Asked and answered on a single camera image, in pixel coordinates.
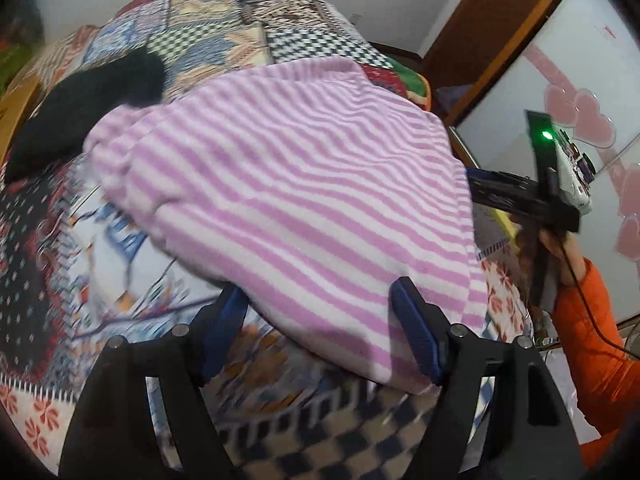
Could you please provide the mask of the orange sleeved forearm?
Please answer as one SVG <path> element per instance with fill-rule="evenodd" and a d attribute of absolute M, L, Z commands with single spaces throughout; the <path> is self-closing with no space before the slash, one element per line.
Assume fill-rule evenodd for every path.
<path fill-rule="evenodd" d="M 600 272 L 590 260 L 585 268 L 577 286 L 559 289 L 552 321 L 576 388 L 578 408 L 600 434 L 580 447 L 586 467 L 592 469 L 639 414 L 639 363 L 620 351 L 623 339 Z"/>

